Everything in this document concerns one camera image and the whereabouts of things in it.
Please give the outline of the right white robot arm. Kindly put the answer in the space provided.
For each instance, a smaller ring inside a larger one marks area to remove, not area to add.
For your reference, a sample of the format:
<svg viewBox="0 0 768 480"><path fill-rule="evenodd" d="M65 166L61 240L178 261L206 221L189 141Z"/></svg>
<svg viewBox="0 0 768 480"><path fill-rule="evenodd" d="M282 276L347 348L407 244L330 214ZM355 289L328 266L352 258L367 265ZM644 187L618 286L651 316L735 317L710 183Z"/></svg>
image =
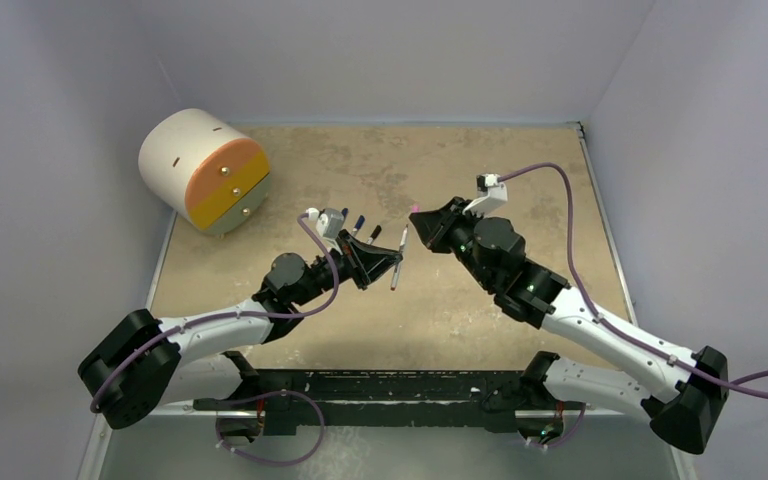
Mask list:
<svg viewBox="0 0 768 480"><path fill-rule="evenodd" d="M712 346L671 343L618 318L529 259L509 220L477 216L467 204L455 197L439 209L411 213L409 221L429 251L454 255L504 315L571 340L610 365L587 367L539 352L521 381L524 399L536 407L552 400L598 405L647 422L674 448L702 454L729 397L722 385L727 357Z"/></svg>

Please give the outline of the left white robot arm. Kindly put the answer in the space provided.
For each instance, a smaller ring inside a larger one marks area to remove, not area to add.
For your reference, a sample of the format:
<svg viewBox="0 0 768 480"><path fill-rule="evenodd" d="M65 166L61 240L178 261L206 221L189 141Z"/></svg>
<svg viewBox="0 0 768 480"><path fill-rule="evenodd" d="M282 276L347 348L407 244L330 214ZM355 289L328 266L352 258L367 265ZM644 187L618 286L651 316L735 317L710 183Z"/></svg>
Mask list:
<svg viewBox="0 0 768 480"><path fill-rule="evenodd" d="M80 362L77 374L91 394L90 410L113 429L129 427L156 407L184 399L223 399L244 409L257 399L258 382L242 371L228 373L219 388L207 374L187 367L234 347L269 343L286 336L305 318L327 309L339 287L351 281L367 289L400 263L403 250L367 244L346 230L312 262L297 253L276 256L260 288L244 301L213 312L157 318L148 309L128 313Z"/></svg>

